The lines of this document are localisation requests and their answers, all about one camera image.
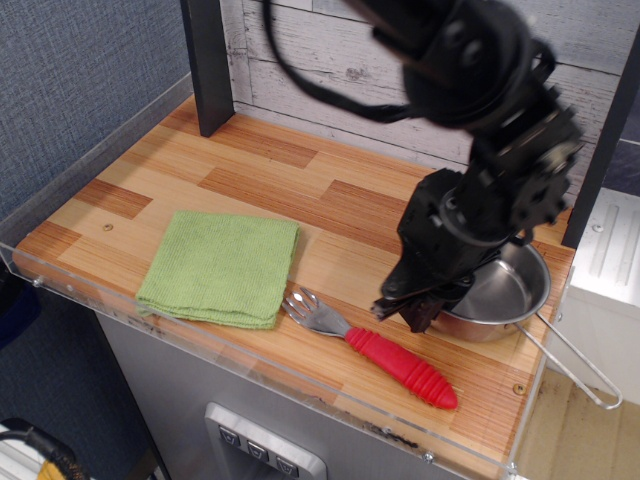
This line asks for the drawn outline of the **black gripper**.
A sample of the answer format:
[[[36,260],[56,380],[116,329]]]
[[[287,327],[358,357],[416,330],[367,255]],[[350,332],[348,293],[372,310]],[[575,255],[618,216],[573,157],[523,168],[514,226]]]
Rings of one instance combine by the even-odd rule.
[[[374,315],[399,313],[412,333],[424,333],[515,234],[514,200],[512,186],[492,182],[486,172],[441,169],[424,177],[398,224],[401,257],[381,286]]]

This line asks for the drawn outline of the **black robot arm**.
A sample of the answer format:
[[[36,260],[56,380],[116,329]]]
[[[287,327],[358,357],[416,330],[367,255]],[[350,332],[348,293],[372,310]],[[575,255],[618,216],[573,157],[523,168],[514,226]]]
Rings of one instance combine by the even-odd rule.
[[[460,302],[506,244],[529,244],[566,207],[581,146],[571,110],[547,85],[551,49],[499,1],[356,1],[397,55],[408,113],[472,136],[467,169],[420,181],[398,224],[401,257],[372,310],[414,332]]]

